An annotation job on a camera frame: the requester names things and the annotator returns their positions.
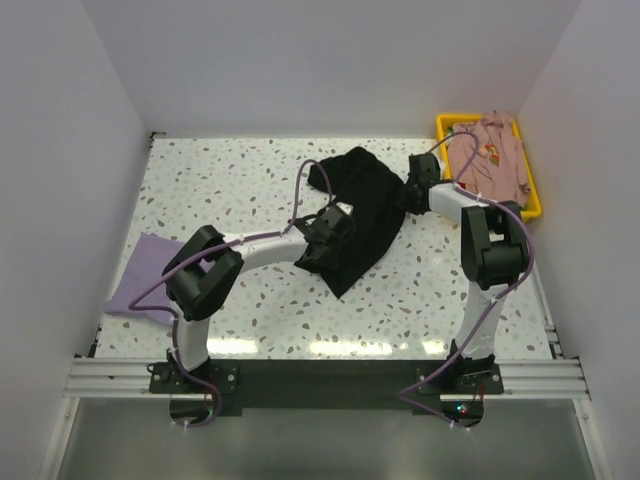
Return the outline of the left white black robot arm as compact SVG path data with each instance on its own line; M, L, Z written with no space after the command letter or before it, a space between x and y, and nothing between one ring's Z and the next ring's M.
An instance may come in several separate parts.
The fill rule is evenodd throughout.
M352 213L351 205L334 201L283 231L224 235L210 225L197 230L163 271L166 294L179 309L173 382L185 392L205 385L209 319L240 275L282 262L311 273L335 270L355 233Z

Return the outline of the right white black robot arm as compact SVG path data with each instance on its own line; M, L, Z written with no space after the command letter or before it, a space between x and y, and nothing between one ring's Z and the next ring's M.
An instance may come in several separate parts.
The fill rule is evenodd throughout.
M519 206L473 195L441 178L431 153L411 155L398 206L408 213L435 212L460 228L460 262L469 291L458 334L445 362L448 386L469 392L495 360L495 337L506 297L533 268L531 239Z

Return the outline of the black t shirt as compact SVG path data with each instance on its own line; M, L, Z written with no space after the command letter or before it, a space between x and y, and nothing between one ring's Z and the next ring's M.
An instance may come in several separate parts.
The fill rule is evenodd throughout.
M342 249L338 268L321 273L340 298L384 257L399 233L405 220L404 210L397 206L403 182L374 154L355 147L313 165L308 184L353 207L351 242Z

